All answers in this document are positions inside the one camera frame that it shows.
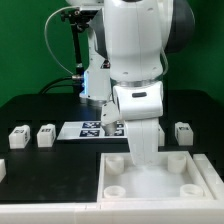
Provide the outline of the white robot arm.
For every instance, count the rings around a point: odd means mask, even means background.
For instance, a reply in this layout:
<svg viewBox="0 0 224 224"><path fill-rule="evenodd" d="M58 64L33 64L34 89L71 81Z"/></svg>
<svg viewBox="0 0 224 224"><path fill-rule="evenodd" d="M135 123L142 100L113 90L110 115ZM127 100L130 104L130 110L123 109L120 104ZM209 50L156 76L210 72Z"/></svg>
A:
<svg viewBox="0 0 224 224"><path fill-rule="evenodd" d="M183 49L195 19L187 0L66 0L97 10L96 51L109 61L112 98L102 106L101 124L112 135L125 126L132 161L158 161L159 118L163 115L166 55Z"/></svg>

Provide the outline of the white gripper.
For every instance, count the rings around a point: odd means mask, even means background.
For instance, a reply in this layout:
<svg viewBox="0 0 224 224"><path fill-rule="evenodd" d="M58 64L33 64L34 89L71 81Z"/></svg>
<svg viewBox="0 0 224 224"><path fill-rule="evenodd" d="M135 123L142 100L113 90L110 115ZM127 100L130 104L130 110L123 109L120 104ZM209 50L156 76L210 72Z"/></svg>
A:
<svg viewBox="0 0 224 224"><path fill-rule="evenodd" d="M150 166L158 162L159 118L163 115L161 81L144 87L113 88L133 164Z"/></svg>

